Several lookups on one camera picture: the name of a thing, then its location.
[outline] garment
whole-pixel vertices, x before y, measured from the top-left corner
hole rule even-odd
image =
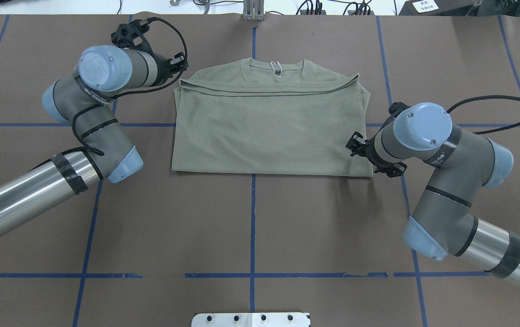
[[[365,135],[370,93],[358,76],[309,60],[272,66],[247,58],[181,80],[172,170],[371,176],[345,148]]]

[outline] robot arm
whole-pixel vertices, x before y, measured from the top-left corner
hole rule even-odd
[[[401,161],[412,157],[436,168],[403,240],[432,259],[453,254],[520,286],[520,236],[469,214],[480,188],[495,188],[510,174],[512,153],[453,124],[437,104],[396,102],[389,113],[373,138],[355,133],[347,148],[389,177],[401,176]]]
[[[135,145],[108,104],[124,95],[121,92],[125,89],[162,85],[187,68],[186,54],[165,59],[152,51],[143,33],[155,20],[172,27],[157,17],[119,25],[111,35],[116,46],[91,46],[84,50],[73,74],[57,80],[44,92],[46,112],[58,122],[71,124],[83,147],[59,153],[0,187],[0,236],[84,192],[103,177],[117,183],[142,168]],[[135,39],[142,42],[135,45]],[[145,93],[167,85],[130,93]]]

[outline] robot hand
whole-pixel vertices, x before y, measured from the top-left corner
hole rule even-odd
[[[161,21],[177,32],[184,52],[166,59],[155,54],[144,33]],[[142,41],[135,45],[135,39]],[[42,96],[55,120],[71,124],[82,147],[55,155],[27,174],[0,187],[0,236],[106,176],[117,183],[142,168],[135,145],[108,107],[127,94],[147,93],[175,83],[187,69],[187,48],[181,33],[158,17],[121,24],[111,35],[113,45],[91,46],[74,72],[54,82]],[[162,85],[175,73],[173,81]],[[121,93],[125,89],[152,87]]]
[[[407,166],[401,161],[407,158],[434,166],[436,170],[409,217],[405,243],[434,260],[453,254],[520,286],[520,236],[469,214],[480,188],[495,188],[510,174],[512,153],[453,124],[451,110],[430,102],[411,107],[396,102],[389,108],[391,117],[375,136],[364,140],[355,132],[346,146],[351,156],[368,158],[376,172],[389,177],[403,175]]]

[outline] white floor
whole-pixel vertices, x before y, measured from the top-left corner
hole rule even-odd
[[[121,13],[124,15],[138,12],[160,14],[203,13],[202,6],[192,0],[180,0],[178,6],[171,6],[169,0],[122,0]],[[294,15],[303,0],[265,0],[266,11],[276,10],[283,14]],[[396,0],[397,10],[405,0]],[[395,15],[393,0],[372,0],[369,4],[375,15]],[[324,0],[323,10],[327,15],[341,15],[346,4]],[[119,0],[12,0],[0,4],[0,14],[114,14],[119,9]],[[224,3],[213,5],[210,14],[241,13],[242,4]]]

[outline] light blue joint cap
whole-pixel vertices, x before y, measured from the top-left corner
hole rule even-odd
[[[488,137],[486,139],[492,143],[492,147],[494,148],[494,169],[492,170],[490,180],[484,184],[484,187],[496,188],[496,186],[504,182],[504,179],[507,178],[512,171],[514,157],[509,149],[506,149]]]
[[[403,232],[403,240],[413,250],[434,260],[442,261],[447,255],[447,251],[411,216]]]
[[[133,65],[123,49],[112,45],[97,45],[82,52],[78,70],[80,78],[89,87],[112,92],[127,85]]]
[[[422,102],[403,111],[393,123],[393,134],[399,143],[415,151],[441,147],[451,134],[451,117],[442,106]]]
[[[121,180],[138,172],[143,167],[143,160],[137,152],[135,145],[131,151],[123,158],[117,168],[107,177],[113,184],[119,183]]]
[[[56,108],[56,104],[54,103],[54,86],[57,81],[59,80],[52,83],[52,85],[42,93],[42,106],[44,106],[44,110],[46,110],[54,120],[61,124],[67,124],[69,121],[59,113],[59,110]]]

